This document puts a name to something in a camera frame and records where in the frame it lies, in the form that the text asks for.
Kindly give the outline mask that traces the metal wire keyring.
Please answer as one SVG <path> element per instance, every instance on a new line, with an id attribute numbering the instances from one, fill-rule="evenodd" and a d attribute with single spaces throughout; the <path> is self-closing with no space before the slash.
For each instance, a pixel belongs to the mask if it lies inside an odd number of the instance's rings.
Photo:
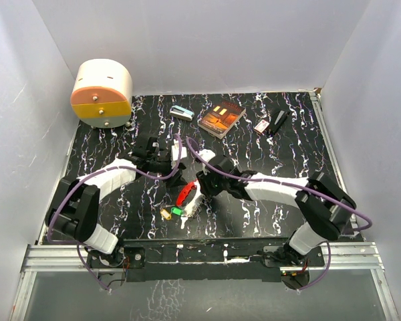
<path id="1" fill-rule="evenodd" d="M 196 213 L 198 207 L 201 205 L 203 199 L 204 199 L 204 195 L 199 190 L 196 190 L 194 197 L 184 207 L 184 216 L 185 217 L 193 217 L 194 214 Z"/>

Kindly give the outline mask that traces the green tagged key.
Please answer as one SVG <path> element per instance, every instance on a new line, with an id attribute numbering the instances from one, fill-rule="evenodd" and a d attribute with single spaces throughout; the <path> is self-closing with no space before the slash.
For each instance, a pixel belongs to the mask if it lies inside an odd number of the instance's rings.
<path id="1" fill-rule="evenodd" d="M 185 223 L 188 220 L 188 217 L 186 216 L 185 211 L 183 209 L 180 209 L 179 207 L 172 207 L 170 214 L 171 214 L 171 217 L 179 217 L 180 218 L 180 228 L 184 229 Z"/>

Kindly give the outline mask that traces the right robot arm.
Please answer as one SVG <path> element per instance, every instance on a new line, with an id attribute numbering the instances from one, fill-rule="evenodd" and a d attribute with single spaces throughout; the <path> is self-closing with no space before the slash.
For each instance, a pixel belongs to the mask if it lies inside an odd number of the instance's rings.
<path id="1" fill-rule="evenodd" d="M 301 211 L 305 223 L 272 254 L 275 261 L 302 264 L 313 248 L 340 237 L 352 216 L 350 210 L 356 208 L 354 200 L 324 173 L 298 179 L 271 177 L 240 171 L 229 157 L 211 150 L 204 149 L 198 155 L 203 169 L 196 177 L 205 197 L 226 191 L 236 199 L 272 201 Z"/>

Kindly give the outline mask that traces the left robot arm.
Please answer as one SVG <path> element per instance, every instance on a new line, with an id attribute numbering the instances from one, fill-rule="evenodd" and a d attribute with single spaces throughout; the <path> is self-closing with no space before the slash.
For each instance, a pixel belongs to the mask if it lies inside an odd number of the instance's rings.
<path id="1" fill-rule="evenodd" d="M 47 241 L 56 244 L 83 244 L 101 253 L 111 267 L 124 261 L 118 237 L 98 223 L 100 202 L 140 177 L 163 181 L 168 187 L 185 184 L 182 159 L 186 149 L 176 134 L 170 148 L 161 148 L 156 137 L 138 144 L 110 164 L 88 175 L 62 178 L 45 217 Z"/>

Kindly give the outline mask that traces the red keyring opener tool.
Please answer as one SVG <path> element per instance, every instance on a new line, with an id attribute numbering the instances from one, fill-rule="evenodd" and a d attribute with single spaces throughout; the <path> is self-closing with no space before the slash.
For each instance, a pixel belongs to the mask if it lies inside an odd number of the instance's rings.
<path id="1" fill-rule="evenodd" d="M 198 181 L 192 181 L 183 187 L 176 200 L 177 207 L 182 207 L 185 199 L 190 195 L 190 193 L 197 190 L 197 183 Z"/>

